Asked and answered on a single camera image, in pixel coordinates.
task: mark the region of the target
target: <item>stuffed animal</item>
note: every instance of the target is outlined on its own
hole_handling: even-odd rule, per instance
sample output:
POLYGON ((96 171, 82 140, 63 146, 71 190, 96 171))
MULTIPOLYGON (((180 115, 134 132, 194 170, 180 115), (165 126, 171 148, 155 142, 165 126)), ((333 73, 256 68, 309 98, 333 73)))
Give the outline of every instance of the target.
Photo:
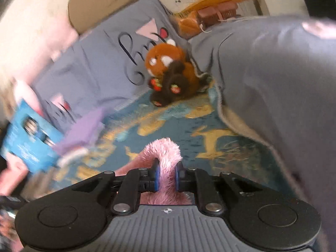
POLYGON ((175 46, 173 40, 149 50, 145 66, 153 76, 148 83, 154 89, 151 101, 158 107, 195 95, 205 82, 196 76, 193 65, 186 61, 185 52, 175 46))

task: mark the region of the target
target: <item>plush toy ear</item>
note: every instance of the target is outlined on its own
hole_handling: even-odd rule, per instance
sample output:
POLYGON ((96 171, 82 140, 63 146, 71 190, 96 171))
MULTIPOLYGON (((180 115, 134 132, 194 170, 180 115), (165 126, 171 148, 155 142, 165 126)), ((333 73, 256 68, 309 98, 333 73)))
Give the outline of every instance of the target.
POLYGON ((167 40, 167 42, 169 45, 173 45, 173 46, 176 46, 176 42, 173 40, 173 39, 169 39, 167 40))

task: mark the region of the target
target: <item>pink fuzzy fabric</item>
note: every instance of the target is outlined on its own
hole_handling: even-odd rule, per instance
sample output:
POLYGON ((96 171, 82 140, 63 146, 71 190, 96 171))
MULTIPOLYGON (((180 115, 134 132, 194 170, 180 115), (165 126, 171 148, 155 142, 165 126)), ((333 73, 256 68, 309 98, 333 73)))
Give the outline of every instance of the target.
POLYGON ((160 188, 156 193, 141 194, 141 204, 147 205, 188 205, 190 199, 176 191, 175 166, 182 159, 178 145, 169 138, 162 138, 148 144, 131 162, 115 171, 116 176, 125 175, 129 170, 150 168, 155 158, 160 161, 160 188))

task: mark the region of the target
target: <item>red heart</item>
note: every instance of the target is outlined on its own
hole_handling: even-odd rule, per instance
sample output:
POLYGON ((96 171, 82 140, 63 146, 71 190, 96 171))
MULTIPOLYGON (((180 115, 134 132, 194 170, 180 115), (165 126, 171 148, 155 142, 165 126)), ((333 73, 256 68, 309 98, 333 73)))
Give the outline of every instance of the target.
POLYGON ((164 39, 168 38, 168 30, 165 28, 160 28, 160 36, 164 39))

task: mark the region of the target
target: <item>gray fabric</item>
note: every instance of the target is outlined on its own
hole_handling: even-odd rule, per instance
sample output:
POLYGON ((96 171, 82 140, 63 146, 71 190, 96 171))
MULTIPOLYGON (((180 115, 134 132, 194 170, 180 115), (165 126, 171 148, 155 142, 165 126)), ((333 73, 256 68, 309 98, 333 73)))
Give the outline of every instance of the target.
POLYGON ((192 40, 226 104, 299 176, 336 250, 336 40, 304 20, 269 17, 212 27, 192 40))
POLYGON ((32 88, 41 100, 45 117, 65 132, 96 107, 105 106, 111 113, 145 93, 149 74, 141 56, 145 58, 146 48, 153 45, 150 38, 135 32, 154 18, 158 33, 166 28, 177 45, 185 48, 188 44, 177 35, 168 15, 159 0, 139 0, 76 42, 34 81, 32 88), (51 99, 58 94, 69 108, 52 104, 51 99))

